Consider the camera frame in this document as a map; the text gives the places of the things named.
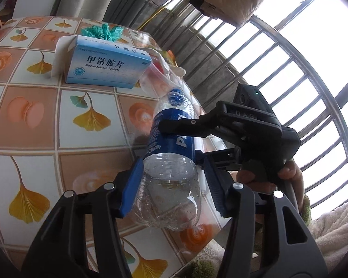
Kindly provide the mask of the person right hand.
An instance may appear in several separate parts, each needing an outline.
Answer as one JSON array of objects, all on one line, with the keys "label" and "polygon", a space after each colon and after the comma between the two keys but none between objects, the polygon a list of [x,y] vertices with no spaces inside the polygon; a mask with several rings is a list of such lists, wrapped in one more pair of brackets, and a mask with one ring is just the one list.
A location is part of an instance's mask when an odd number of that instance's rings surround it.
[{"label": "person right hand", "polygon": [[[232,171],[231,176],[235,181],[247,185],[253,191],[270,194],[277,190],[277,186],[273,183],[257,181],[256,176],[248,170]],[[290,160],[287,161],[284,167],[278,172],[278,177],[292,183],[297,205],[301,212],[304,202],[304,181],[302,171],[294,161]]]}]

